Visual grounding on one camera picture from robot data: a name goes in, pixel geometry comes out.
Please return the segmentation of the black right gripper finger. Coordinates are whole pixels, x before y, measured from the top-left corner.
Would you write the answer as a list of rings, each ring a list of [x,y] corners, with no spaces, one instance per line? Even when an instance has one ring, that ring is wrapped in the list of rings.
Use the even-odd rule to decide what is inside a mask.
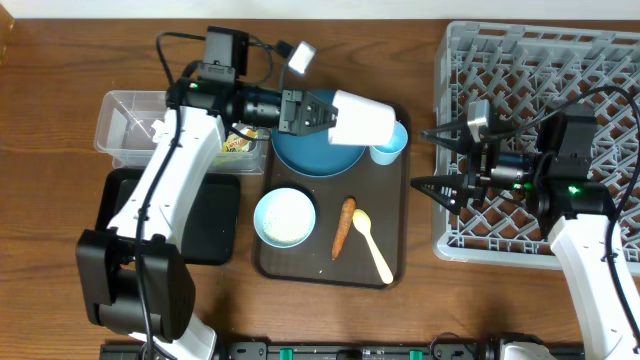
[[[469,153],[473,146],[470,130],[464,121],[448,122],[422,130],[420,138],[455,153]]]
[[[467,206],[473,193],[467,177],[462,174],[412,178],[410,185],[455,215]]]

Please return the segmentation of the yellow snack wrapper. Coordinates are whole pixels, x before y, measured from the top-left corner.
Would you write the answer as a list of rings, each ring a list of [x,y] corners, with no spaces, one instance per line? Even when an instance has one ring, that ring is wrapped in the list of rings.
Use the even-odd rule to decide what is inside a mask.
[[[251,127],[237,128],[237,131],[242,134],[239,136],[236,133],[231,132],[223,144],[222,151],[225,153],[246,153],[251,152],[256,146],[259,131]]]

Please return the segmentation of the pink white cup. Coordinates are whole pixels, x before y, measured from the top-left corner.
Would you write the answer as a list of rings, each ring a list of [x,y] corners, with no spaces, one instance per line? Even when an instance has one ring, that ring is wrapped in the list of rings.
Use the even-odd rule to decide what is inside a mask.
[[[386,145],[394,132],[395,110],[387,104],[338,90],[332,105],[338,109],[336,125],[328,130],[332,145]]]

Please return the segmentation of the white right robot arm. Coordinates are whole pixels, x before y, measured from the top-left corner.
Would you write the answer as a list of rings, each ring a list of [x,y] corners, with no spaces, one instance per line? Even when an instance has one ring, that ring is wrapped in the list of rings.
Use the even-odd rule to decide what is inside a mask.
[[[465,156],[465,170],[410,184],[453,214],[481,206],[490,190],[521,195],[567,281],[586,358],[636,359],[639,294],[621,248],[618,218],[624,206],[588,176],[594,112],[565,103],[544,116],[538,129],[535,153],[508,152],[501,143],[518,129],[497,119],[487,102],[474,102],[465,120],[421,134]]]

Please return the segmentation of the light blue cup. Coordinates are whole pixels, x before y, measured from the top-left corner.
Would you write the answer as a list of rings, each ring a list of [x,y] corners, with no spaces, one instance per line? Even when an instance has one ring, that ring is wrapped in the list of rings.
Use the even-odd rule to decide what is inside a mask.
[[[390,165],[402,153],[408,142],[409,134],[406,128],[400,122],[396,122],[387,144],[369,147],[370,157],[378,165]]]

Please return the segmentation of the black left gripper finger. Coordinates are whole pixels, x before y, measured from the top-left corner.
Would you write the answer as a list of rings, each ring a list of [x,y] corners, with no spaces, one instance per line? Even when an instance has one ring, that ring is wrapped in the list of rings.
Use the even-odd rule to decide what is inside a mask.
[[[318,132],[322,132],[336,126],[337,120],[312,118],[304,122],[304,135],[311,135]]]
[[[338,114],[338,109],[330,101],[312,91],[305,91],[302,98],[303,114],[310,118],[331,118]]]

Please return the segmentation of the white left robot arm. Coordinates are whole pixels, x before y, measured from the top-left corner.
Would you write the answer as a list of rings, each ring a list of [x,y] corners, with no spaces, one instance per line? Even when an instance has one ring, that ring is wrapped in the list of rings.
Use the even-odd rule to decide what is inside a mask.
[[[140,336],[140,359],[210,359],[217,336],[195,314],[195,284],[181,253],[201,183],[238,124],[306,136],[336,124],[338,110],[301,89],[248,83],[259,39],[210,27],[205,53],[166,92],[165,132],[132,194],[102,230],[85,230],[76,261],[88,319]]]

